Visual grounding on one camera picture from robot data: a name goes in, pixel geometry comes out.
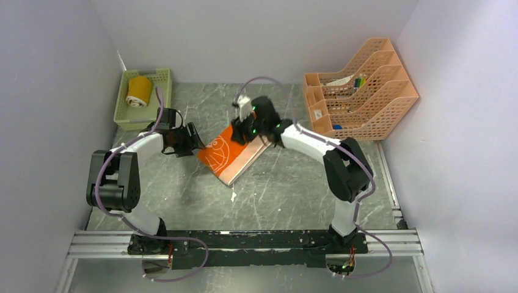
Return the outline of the orange and cream towel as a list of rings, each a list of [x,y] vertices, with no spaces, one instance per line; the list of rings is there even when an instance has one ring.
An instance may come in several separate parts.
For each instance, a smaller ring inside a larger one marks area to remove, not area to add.
[[[232,133],[232,127],[228,126],[197,154],[198,160],[227,186],[232,185],[270,146],[259,137],[240,145],[232,141]]]

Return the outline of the brown yellow bear towel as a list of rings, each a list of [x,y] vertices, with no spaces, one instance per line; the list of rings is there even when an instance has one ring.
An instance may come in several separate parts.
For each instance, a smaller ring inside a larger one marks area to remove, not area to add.
[[[136,76],[128,82],[125,102],[131,107],[147,107],[153,88],[152,81],[145,76]]]

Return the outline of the orange plastic file organizer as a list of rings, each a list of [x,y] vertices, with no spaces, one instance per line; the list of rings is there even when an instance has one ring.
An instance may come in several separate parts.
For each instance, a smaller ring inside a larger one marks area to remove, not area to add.
[[[362,73],[367,80],[354,90]],[[326,86],[350,75],[345,85]],[[386,139],[419,98],[389,38],[368,39],[341,71],[304,74],[302,89],[311,129],[340,140]]]

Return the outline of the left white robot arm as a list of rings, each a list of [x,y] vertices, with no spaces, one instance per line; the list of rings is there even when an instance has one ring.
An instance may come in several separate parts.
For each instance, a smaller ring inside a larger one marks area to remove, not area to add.
[[[167,250],[169,236],[163,219],[141,203],[140,168],[156,154],[192,156],[205,149],[193,123],[179,111],[159,108],[156,120],[130,142],[111,150],[98,150],[90,160],[86,200],[109,217],[117,218],[155,254]]]

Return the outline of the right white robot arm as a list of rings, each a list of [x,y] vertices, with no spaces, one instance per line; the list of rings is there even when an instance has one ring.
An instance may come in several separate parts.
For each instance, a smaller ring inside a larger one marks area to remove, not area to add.
[[[238,116],[231,122],[231,140],[244,145],[255,138],[302,153],[324,166],[327,185],[335,197],[329,227],[330,246],[338,253],[353,244],[358,233],[359,204],[375,189],[373,171],[358,141],[322,136],[291,119],[282,119],[267,96],[240,95],[232,104]]]

